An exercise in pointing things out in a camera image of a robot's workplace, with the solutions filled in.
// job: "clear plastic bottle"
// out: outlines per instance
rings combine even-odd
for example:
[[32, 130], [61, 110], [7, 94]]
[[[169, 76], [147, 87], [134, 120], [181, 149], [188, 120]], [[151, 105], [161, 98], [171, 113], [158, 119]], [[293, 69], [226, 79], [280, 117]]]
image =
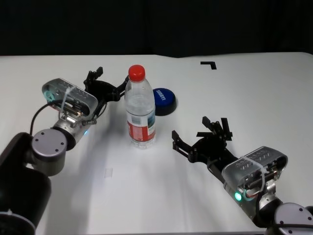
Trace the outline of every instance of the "clear plastic bottle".
[[155, 97], [141, 65], [131, 66], [128, 76], [125, 106], [129, 134], [136, 147], [148, 148], [156, 137]]

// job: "white table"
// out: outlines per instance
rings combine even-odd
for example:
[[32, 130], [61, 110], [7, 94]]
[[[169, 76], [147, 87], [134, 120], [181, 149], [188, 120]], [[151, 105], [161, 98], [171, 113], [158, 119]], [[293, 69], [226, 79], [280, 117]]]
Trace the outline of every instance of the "white table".
[[[200, 61], [215, 61], [217, 70]], [[45, 104], [46, 81], [61, 77], [83, 87], [88, 71], [103, 66], [101, 79], [119, 85], [133, 64], [145, 67], [153, 88], [176, 94], [177, 109], [156, 118], [155, 145], [139, 150], [129, 143], [124, 99], [111, 103], [51, 177], [38, 235], [260, 231], [204, 164], [172, 149], [172, 130], [189, 144], [197, 141], [196, 133], [206, 130], [202, 116], [228, 118], [234, 134], [228, 149], [237, 157], [262, 145], [285, 153], [289, 163], [277, 195], [313, 205], [313, 56], [305, 53], [0, 57], [0, 149], [29, 131]], [[44, 110], [34, 132], [56, 120], [54, 110]]]

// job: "red bottle label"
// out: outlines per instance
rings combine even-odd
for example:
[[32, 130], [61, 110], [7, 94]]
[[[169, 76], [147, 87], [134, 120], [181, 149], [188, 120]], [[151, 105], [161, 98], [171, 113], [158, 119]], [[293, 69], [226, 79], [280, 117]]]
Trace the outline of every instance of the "red bottle label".
[[149, 141], [155, 134], [155, 111], [145, 116], [136, 116], [127, 112], [127, 123], [130, 136], [136, 141]]

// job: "blue button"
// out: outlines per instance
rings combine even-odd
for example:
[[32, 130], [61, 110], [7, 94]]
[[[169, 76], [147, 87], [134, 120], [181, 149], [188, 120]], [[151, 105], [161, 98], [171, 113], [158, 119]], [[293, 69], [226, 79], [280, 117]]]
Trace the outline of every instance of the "blue button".
[[166, 88], [156, 88], [153, 90], [156, 103], [156, 115], [164, 116], [172, 113], [177, 106], [174, 93]]

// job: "black background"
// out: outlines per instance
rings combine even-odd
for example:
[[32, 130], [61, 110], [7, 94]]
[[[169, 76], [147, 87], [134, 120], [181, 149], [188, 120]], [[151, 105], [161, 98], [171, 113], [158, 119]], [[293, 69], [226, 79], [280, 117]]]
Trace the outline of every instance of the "black background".
[[313, 0], [0, 0], [0, 55], [313, 53]]

